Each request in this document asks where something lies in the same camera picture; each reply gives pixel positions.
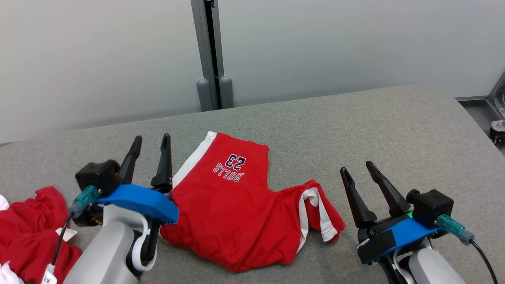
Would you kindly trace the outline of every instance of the blue plastic bracket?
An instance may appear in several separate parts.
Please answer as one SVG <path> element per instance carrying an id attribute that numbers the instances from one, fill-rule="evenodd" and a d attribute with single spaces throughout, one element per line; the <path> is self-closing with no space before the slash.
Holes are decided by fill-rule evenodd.
<path id="1" fill-rule="evenodd" d="M 402 248 L 414 241 L 424 238 L 427 235 L 432 235 L 436 231 L 440 230 L 440 228 L 427 229 L 425 226 L 421 225 L 413 218 L 409 218 L 399 222 L 398 224 L 389 228 L 386 231 L 390 230 L 393 232 L 396 246 L 390 248 L 385 253 L 379 255 L 375 260 L 378 260 L 379 258 L 386 256 L 394 252 L 395 250 Z"/>
<path id="2" fill-rule="evenodd" d="M 179 219 L 179 209 L 163 193 L 135 184 L 122 184 L 111 195 L 99 198 L 95 203 L 114 204 L 163 224 L 174 224 Z"/>

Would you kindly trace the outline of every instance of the red garment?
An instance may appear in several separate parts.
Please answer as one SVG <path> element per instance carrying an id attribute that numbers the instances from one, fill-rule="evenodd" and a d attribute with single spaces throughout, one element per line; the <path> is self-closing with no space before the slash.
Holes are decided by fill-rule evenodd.
<path id="1" fill-rule="evenodd" d="M 56 188 L 36 191 L 35 199 L 15 202 L 0 211 L 0 263 L 10 262 L 11 270 L 25 282 L 42 282 L 45 268 L 51 263 L 58 242 L 57 228 L 68 217 L 67 205 Z M 62 242 L 54 275 L 63 283 L 81 256 L 78 247 Z"/>
<path id="2" fill-rule="evenodd" d="M 174 176 L 179 221 L 162 238 L 234 272 L 291 263 L 309 227 L 336 241 L 345 224 L 317 182 L 268 189 L 268 150 L 209 132 Z"/>

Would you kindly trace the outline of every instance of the gray fabric surface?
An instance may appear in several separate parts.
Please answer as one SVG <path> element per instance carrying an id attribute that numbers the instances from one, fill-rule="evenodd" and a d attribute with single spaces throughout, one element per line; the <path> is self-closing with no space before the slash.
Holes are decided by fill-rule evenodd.
<path id="1" fill-rule="evenodd" d="M 269 187 L 278 191 L 314 178 L 347 228 L 334 244 L 310 232 L 291 265 L 238 274 L 161 240 L 158 260 L 143 276 L 144 283 L 386 283 L 379 265 L 362 265 L 356 255 L 357 229 L 339 175 L 347 167 L 369 208 L 386 217 L 388 207 L 367 173 L 367 160 L 404 195 L 413 188 L 436 188 L 453 198 L 453 217 L 475 233 L 498 279 L 505 281 L 505 160 L 454 99 L 430 87 L 390 87 L 21 141 L 0 149 L 0 193 L 10 202 L 23 201 L 36 189 L 54 185 L 70 205 L 79 193 L 74 174 L 88 162 L 121 161 L 139 134 L 143 146 L 134 183 L 148 185 L 156 173 L 163 133 L 172 136 L 175 173 L 209 130 L 267 144 Z M 78 228 L 73 242 L 84 249 L 97 230 Z M 467 283 L 491 281 L 472 247 L 452 236 L 433 245 Z"/>

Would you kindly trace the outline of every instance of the cable connector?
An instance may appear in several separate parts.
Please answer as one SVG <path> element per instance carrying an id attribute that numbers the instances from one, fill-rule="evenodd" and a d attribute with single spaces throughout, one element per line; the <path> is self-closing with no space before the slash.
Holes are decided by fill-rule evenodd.
<path id="1" fill-rule="evenodd" d="M 74 218 L 79 217 L 84 208 L 93 203 L 98 198 L 98 190 L 93 185 L 88 185 L 75 199 L 69 207 L 68 212 L 74 213 Z"/>
<path id="2" fill-rule="evenodd" d="M 465 246 L 470 245 L 470 241 L 475 237 L 471 232 L 465 231 L 465 226 L 459 224 L 446 214 L 442 214 L 437 218 L 437 225 L 441 229 L 457 236 Z"/>

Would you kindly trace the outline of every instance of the white tag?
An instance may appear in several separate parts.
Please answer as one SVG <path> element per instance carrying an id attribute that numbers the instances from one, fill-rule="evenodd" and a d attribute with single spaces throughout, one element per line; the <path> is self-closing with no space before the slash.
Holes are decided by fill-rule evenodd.
<path id="1" fill-rule="evenodd" d="M 46 269 L 41 284 L 57 284 L 57 283 L 58 280 L 56 279 L 56 277 Z"/>
<path id="2" fill-rule="evenodd" d="M 58 228 L 56 229 L 56 233 L 59 235 L 62 233 L 62 229 L 63 228 Z M 72 229 L 66 229 L 65 230 L 65 234 L 63 235 L 63 240 L 68 242 L 68 240 L 70 240 L 71 237 L 73 237 L 75 234 L 77 234 L 77 231 L 74 231 Z"/>

